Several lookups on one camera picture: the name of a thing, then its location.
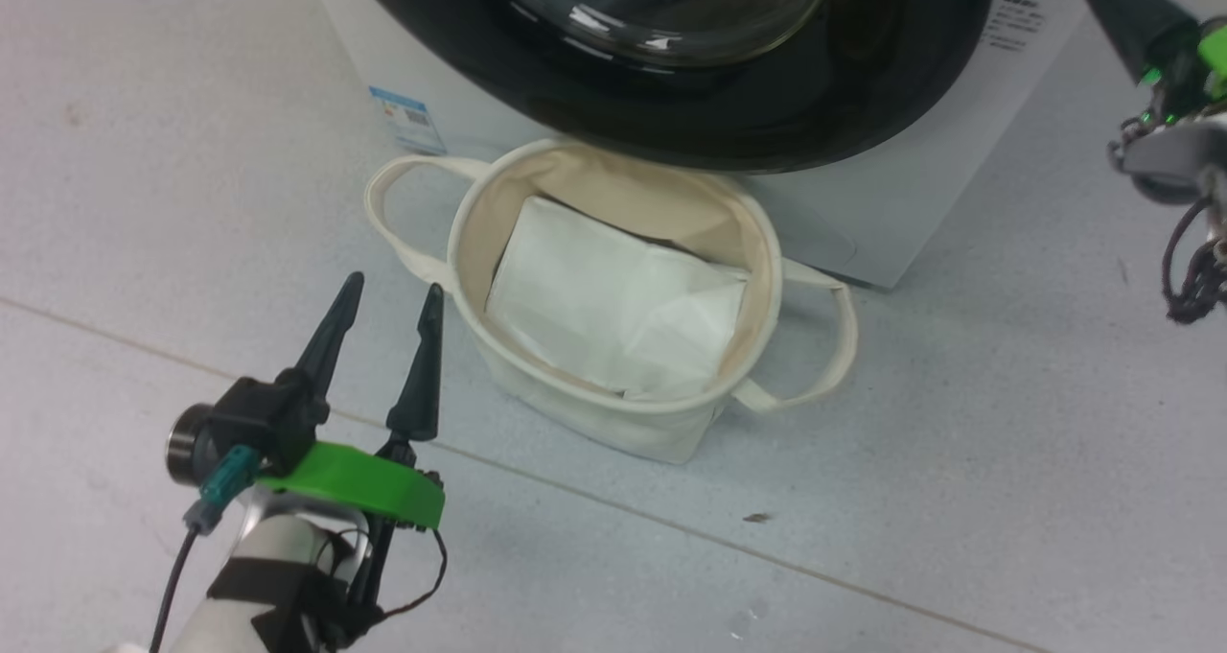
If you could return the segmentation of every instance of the washing machine door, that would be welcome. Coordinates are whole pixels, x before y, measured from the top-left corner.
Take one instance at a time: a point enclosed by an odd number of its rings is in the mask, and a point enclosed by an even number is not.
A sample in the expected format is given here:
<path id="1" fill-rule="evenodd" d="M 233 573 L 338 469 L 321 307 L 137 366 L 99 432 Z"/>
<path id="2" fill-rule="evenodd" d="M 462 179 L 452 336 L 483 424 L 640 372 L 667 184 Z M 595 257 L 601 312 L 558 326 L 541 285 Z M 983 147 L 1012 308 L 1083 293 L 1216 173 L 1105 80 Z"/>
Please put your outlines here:
<path id="1" fill-rule="evenodd" d="M 378 0 L 539 123 L 666 164 L 853 156 L 945 95 L 990 0 Z"/>

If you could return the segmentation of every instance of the black strap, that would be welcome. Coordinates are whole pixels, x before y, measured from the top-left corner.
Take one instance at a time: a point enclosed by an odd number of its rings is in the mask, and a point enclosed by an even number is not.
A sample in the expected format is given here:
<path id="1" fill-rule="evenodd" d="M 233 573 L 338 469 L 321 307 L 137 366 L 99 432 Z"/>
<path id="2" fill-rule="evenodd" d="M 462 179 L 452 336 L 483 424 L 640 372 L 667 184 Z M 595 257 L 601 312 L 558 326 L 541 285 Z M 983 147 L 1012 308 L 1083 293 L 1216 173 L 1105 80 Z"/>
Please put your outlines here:
<path id="1" fill-rule="evenodd" d="M 319 625 L 320 639 L 330 651 L 348 646 L 384 619 L 378 606 L 348 605 L 345 589 L 344 581 L 315 565 L 236 557 L 213 579 L 209 597 L 272 605 L 252 619 L 264 648 L 269 653 L 312 653 L 303 615 Z"/>

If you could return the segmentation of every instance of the white cloth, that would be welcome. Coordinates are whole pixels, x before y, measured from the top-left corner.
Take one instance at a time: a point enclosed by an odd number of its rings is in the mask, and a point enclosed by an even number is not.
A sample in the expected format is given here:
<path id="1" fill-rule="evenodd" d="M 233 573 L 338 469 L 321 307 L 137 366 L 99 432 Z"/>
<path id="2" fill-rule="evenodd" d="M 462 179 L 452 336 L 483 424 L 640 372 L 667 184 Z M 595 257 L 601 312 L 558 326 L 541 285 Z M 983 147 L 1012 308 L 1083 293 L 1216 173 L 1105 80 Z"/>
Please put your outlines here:
<path id="1" fill-rule="evenodd" d="M 733 338 L 747 274 L 526 199 L 486 313 L 548 365 L 629 400 L 699 394 Z"/>

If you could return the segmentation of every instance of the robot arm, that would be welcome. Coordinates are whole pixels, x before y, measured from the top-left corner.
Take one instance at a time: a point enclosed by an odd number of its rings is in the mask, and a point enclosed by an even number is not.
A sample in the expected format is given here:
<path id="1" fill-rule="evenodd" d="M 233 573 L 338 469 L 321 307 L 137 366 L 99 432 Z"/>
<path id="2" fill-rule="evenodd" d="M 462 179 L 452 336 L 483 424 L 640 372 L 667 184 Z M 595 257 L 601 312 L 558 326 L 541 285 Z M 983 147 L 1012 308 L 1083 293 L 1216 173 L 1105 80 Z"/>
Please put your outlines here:
<path id="1" fill-rule="evenodd" d="M 237 544 L 172 651 L 315 653 L 351 646 L 371 627 L 438 590 L 447 549 L 438 533 L 443 482 L 421 473 L 411 442 L 434 438 L 443 340 L 443 290 L 431 287 L 421 338 L 388 442 L 375 454 L 315 441 L 325 395 L 362 274 L 351 274 L 293 368 L 272 383 L 240 378 L 213 405 L 193 405 L 167 442 L 167 469 L 200 490 L 184 516 L 188 535 L 167 583 L 150 653 L 158 653 L 178 574 L 198 535 L 209 535 L 240 492 L 247 517 Z M 431 530 L 442 555 L 434 587 L 384 610 L 379 583 L 400 528 Z"/>
<path id="2" fill-rule="evenodd" d="M 1198 23 L 1169 0 L 1087 4 L 1130 76 L 1151 86 L 1150 107 L 1121 124 L 1109 163 L 1147 199 L 1188 207 L 1163 254 L 1163 298 L 1173 322 L 1191 324 L 1227 307 L 1227 18 Z M 1175 248 L 1202 215 L 1206 242 L 1177 288 Z"/>

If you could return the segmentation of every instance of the basket handle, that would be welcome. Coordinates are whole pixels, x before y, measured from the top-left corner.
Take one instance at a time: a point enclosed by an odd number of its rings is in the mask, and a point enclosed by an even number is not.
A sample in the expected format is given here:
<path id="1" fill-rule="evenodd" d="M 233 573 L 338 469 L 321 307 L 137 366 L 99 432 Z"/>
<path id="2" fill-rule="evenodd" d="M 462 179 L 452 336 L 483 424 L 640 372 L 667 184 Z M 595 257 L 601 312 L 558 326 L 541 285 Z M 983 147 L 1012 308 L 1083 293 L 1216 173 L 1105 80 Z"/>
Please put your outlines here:
<path id="1" fill-rule="evenodd" d="M 383 168 L 368 182 L 366 193 L 367 217 L 377 232 L 391 244 L 393 250 L 396 252 L 396 255 L 399 255 L 401 263 L 405 264 L 405 268 L 410 272 L 416 274 L 427 285 L 438 282 L 443 287 L 443 291 L 455 293 L 455 272 L 452 271 L 445 260 L 439 260 L 438 257 L 429 255 L 426 252 L 413 248 L 410 243 L 405 243 L 388 226 L 388 217 L 384 215 L 384 201 L 388 198 L 389 187 L 394 184 L 396 178 L 401 178 L 411 168 L 422 167 L 422 164 L 447 168 L 447 171 L 459 173 L 459 176 L 469 178 L 469 180 L 477 180 L 477 178 L 483 177 L 491 167 L 491 164 L 481 162 L 481 160 L 465 160 L 461 156 L 398 156 L 391 162 L 383 164 Z"/>
<path id="2" fill-rule="evenodd" d="M 769 414 L 791 409 L 794 405 L 807 404 L 829 394 L 839 383 L 848 377 L 853 362 L 856 360 L 856 342 L 859 340 L 859 328 L 856 325 L 856 309 L 852 304 L 852 291 L 845 282 L 828 277 L 827 274 L 806 268 L 800 263 L 784 259 L 784 280 L 793 282 L 805 282 L 805 285 L 831 290 L 834 295 L 837 319 L 839 329 L 839 342 L 836 345 L 834 356 L 827 363 L 822 374 L 818 376 L 814 387 L 802 392 L 801 395 L 791 399 L 778 399 L 763 389 L 753 381 L 741 382 L 733 390 L 733 396 L 755 414 Z"/>

